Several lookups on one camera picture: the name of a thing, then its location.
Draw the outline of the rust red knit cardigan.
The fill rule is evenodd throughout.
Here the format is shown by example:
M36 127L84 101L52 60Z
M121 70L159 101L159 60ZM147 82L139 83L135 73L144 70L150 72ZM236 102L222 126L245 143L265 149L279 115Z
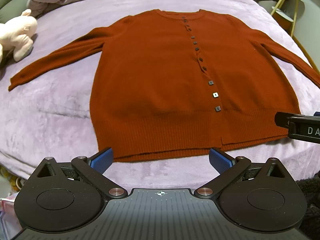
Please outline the rust red knit cardigan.
M227 14L146 11L29 64L9 89L95 53L89 111L99 150L116 161L203 155L284 138L278 112L298 114L281 60L315 85L319 75L262 31Z

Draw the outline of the yellow legged side table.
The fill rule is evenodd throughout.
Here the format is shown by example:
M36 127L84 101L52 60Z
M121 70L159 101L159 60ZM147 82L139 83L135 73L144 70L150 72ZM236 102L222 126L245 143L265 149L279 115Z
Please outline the yellow legged side table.
M287 22L286 31L291 37L294 36L300 4L304 4L303 0L279 0L270 13L271 16L276 14L276 19Z

